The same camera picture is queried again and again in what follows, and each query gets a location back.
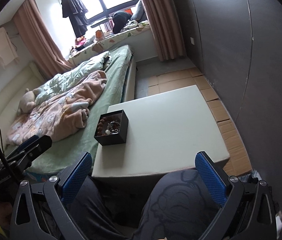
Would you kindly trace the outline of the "black jewelry box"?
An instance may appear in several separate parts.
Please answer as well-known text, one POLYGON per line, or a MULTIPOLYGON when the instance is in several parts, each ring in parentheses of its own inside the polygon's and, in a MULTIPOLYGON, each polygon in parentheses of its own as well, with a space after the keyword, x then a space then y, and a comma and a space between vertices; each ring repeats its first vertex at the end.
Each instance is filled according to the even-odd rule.
POLYGON ((124 110, 102 114, 94 138, 101 146, 125 144, 129 119, 124 110))

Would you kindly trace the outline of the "flattened cardboard floor sheets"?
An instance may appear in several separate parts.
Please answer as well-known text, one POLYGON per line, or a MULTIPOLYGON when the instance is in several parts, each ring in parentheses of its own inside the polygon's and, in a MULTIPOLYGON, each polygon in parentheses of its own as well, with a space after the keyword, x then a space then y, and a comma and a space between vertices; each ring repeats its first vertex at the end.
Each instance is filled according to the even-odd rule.
POLYGON ((248 153, 216 91, 198 68, 178 70, 148 78, 148 96, 170 95, 178 100, 182 113, 194 126, 199 151, 224 166, 228 175, 252 171, 248 153))

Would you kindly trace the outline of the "green bed sheet mattress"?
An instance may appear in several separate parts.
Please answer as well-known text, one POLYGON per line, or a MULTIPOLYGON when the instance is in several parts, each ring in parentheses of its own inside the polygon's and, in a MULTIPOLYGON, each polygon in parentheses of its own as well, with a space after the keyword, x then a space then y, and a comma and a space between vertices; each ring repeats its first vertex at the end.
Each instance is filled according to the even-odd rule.
POLYGON ((87 151, 91 155, 97 152, 98 143, 94 138, 98 119, 106 113, 110 105, 120 103, 123 96, 126 73, 133 56, 130 46, 124 45, 111 53, 111 62, 103 70, 107 76, 106 87, 100 98, 89 107, 89 117, 85 128, 80 129, 62 139, 53 142, 50 149, 33 161, 29 172, 37 174, 52 174, 71 165, 81 152, 87 151))

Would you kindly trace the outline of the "dark fabric on floor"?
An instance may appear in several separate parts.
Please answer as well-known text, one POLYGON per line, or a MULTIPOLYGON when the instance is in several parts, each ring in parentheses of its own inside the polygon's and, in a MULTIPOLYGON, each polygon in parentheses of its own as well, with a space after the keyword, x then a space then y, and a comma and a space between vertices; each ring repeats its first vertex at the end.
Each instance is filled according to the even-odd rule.
POLYGON ((239 179, 243 183, 257 183, 262 180, 262 177, 257 170, 253 170, 247 174, 239 176, 239 179))

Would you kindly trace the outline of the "cream padded headboard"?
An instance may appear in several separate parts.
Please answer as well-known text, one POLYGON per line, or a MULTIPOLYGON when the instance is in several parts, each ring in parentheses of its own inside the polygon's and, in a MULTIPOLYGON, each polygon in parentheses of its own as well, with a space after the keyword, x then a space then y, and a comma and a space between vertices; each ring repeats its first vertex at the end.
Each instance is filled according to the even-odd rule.
POLYGON ((31 61, 0 91, 0 145, 6 146, 7 132, 16 119, 18 105, 25 90, 33 90, 45 82, 36 63, 31 61))

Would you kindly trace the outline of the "plush toy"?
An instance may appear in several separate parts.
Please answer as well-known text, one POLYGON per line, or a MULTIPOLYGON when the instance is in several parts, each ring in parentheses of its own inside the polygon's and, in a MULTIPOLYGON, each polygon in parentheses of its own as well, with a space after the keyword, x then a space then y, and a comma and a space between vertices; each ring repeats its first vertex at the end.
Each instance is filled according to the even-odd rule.
POLYGON ((35 99, 41 92, 41 88, 33 90, 27 88, 18 105, 17 115, 30 113, 35 108, 35 99))

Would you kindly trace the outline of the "pink fleece blanket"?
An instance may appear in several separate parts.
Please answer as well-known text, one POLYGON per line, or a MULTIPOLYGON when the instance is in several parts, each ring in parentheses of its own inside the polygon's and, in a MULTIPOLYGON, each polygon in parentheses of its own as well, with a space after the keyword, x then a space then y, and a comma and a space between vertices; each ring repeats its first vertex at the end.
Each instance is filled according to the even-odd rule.
POLYGON ((97 70, 69 91, 19 115, 6 134, 7 145, 20 145, 33 135, 48 135, 53 142, 73 135, 87 125, 89 107, 100 98, 107 82, 106 73, 97 70))

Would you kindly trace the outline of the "light green floral duvet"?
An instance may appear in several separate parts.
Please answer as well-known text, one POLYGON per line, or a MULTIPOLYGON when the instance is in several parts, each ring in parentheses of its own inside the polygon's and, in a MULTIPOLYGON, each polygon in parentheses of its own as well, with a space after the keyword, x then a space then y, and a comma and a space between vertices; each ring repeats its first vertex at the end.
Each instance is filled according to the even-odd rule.
POLYGON ((50 98, 62 94, 76 86, 83 78, 97 70, 105 70, 111 62, 111 53, 106 51, 79 64, 73 70, 56 74, 52 79, 39 87, 35 105, 38 106, 50 98))

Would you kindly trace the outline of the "white foam table pad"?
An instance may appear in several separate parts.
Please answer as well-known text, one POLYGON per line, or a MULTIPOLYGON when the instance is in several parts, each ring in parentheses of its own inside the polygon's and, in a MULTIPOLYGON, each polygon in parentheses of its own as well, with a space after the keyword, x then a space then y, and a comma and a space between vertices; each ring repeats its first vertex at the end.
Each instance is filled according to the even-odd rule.
POLYGON ((119 110, 124 110, 129 119, 126 143, 98 146, 93 177, 139 177, 195 166, 195 156, 200 151, 194 126, 189 124, 190 119, 182 113, 176 98, 147 96, 112 105, 107 111, 119 110))

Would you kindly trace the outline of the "pink curtain left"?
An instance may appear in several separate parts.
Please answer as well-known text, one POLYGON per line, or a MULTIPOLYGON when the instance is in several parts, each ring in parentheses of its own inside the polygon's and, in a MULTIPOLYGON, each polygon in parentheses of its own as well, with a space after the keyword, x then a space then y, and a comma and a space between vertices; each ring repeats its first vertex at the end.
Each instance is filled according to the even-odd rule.
POLYGON ((25 0, 12 20, 44 78, 49 80, 74 68, 53 41, 35 0, 25 0))

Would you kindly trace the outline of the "pink curtain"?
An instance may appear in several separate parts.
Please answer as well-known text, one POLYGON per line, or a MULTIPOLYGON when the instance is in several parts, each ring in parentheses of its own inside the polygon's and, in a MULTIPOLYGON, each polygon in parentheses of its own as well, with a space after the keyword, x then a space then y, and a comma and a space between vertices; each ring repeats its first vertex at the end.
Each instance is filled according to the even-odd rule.
POLYGON ((49 80, 74 68, 53 41, 35 0, 25 0, 12 20, 44 78, 49 80))
POLYGON ((161 61, 186 55, 184 40, 172 0, 142 0, 161 61))

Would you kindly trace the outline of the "floral window seat cushion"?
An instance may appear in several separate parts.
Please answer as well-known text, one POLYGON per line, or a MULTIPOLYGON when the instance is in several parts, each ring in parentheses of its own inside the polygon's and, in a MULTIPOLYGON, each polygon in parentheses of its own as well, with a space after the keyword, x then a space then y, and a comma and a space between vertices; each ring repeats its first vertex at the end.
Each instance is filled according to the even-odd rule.
POLYGON ((150 23, 148 20, 144 20, 140 23, 131 21, 128 24, 128 28, 124 31, 110 35, 102 41, 93 42, 89 46, 84 47, 82 50, 75 52, 74 55, 69 57, 68 61, 73 65, 78 66, 81 62, 87 61, 90 58, 111 49, 119 42, 124 41, 127 38, 137 36, 148 30, 150 30, 150 23))

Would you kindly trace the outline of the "grey pillow on sill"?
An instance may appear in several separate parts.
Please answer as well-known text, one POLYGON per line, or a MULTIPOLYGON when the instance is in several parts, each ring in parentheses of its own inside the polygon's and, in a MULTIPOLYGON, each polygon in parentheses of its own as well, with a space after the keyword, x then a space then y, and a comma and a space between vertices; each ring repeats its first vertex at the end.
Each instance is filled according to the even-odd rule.
POLYGON ((144 10, 142 0, 139 0, 136 4, 136 11, 133 13, 133 15, 130 18, 131 21, 137 21, 138 23, 143 22, 147 20, 147 15, 144 10))

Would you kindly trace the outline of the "pink curtain right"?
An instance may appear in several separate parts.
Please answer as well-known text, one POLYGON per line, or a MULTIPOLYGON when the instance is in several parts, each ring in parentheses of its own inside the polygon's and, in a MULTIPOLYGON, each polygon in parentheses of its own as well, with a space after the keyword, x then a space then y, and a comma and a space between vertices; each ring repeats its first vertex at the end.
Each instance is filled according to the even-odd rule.
POLYGON ((184 40, 172 0, 142 0, 161 61, 186 55, 184 40))

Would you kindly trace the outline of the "cream bed frame side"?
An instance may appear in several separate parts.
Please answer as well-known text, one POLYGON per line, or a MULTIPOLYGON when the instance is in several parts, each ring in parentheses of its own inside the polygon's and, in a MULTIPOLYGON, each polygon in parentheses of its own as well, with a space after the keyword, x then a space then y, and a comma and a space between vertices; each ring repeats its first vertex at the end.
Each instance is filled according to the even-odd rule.
POLYGON ((136 72, 137 72, 137 66, 134 56, 132 56, 126 73, 122 102, 134 100, 134 93, 136 86, 136 72))

